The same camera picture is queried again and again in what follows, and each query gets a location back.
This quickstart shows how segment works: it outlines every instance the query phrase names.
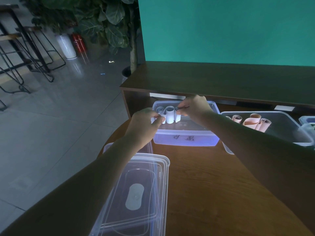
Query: plant pot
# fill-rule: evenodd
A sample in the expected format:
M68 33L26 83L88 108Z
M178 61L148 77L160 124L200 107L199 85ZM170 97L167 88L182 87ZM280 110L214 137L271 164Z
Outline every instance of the plant pot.
M75 59L77 57L69 35L56 35L56 39L66 59Z
M126 68L124 68L121 72L121 74L123 75L123 81L122 83L124 83L128 77L131 75L131 70L130 70L130 66L127 66Z

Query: pink roll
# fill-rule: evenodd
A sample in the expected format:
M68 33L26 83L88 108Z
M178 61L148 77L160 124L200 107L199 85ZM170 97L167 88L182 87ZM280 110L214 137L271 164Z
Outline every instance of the pink roll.
M245 119L245 121L243 122L243 125L251 129L255 129L258 123L260 122L261 118L262 118L261 115L257 113L252 113L250 115L250 118Z
M260 119L260 122L256 126L255 130L265 132L267 130L267 128L270 126L270 124L271 124L270 120L268 120L266 118L262 118L262 119Z
M234 122L241 123L242 117L240 115L234 115L234 116L232 116L232 120Z

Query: green partition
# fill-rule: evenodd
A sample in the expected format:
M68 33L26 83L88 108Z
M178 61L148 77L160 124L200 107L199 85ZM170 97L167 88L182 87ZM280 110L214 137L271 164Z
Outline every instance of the green partition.
M315 66L315 0L139 0L148 61Z

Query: tall white planter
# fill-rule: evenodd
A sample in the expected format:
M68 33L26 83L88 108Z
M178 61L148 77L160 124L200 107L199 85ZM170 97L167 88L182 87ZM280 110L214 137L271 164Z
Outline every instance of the tall white planter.
M56 35L56 39L66 59L74 59L77 57L77 53L72 45L69 35Z

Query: tree trunk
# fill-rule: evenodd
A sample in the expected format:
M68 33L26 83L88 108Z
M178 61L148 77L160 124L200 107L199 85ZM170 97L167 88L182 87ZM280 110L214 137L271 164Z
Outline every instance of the tree trunk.
M131 51L130 51L130 70L133 73L137 66L138 66L138 53L137 53L137 43L136 43L136 29L134 23L134 8L132 5L129 5L130 11L130 44L131 44Z

